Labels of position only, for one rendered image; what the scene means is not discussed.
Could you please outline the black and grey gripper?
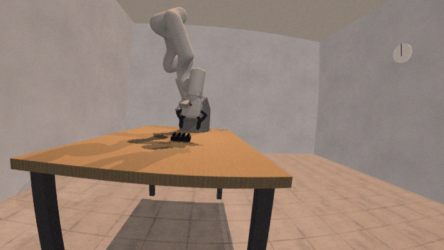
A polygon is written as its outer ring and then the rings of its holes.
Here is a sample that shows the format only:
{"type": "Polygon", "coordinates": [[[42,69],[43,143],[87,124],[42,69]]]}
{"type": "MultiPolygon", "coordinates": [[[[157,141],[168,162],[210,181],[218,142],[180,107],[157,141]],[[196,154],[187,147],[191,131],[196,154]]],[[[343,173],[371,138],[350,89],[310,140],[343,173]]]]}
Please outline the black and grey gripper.
{"type": "Polygon", "coordinates": [[[177,117],[179,118],[179,127],[183,128],[183,119],[184,118],[196,118],[198,119],[196,129],[199,130],[201,126],[201,122],[207,117],[207,114],[202,111],[202,100],[195,96],[188,96],[185,99],[190,99],[192,106],[188,108],[182,108],[179,111],[176,111],[177,117]],[[179,115],[181,113],[181,116],[179,115]],[[201,117],[201,114],[204,116],[201,117]]]}

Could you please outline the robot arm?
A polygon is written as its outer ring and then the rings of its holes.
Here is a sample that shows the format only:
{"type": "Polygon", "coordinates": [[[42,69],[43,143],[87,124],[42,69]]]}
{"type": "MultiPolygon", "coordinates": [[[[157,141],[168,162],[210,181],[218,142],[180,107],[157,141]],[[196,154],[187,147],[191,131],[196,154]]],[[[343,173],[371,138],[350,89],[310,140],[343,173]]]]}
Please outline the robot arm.
{"type": "Polygon", "coordinates": [[[206,74],[204,70],[199,68],[194,68],[190,72],[194,52],[184,27],[186,20],[186,11],[181,7],[155,14],[150,19],[151,29],[164,37],[166,43],[166,54],[163,60],[164,70],[167,73],[177,73],[176,84],[182,98],[179,108],[192,106],[190,99],[185,99],[188,96],[200,99],[203,97],[206,74]]]}

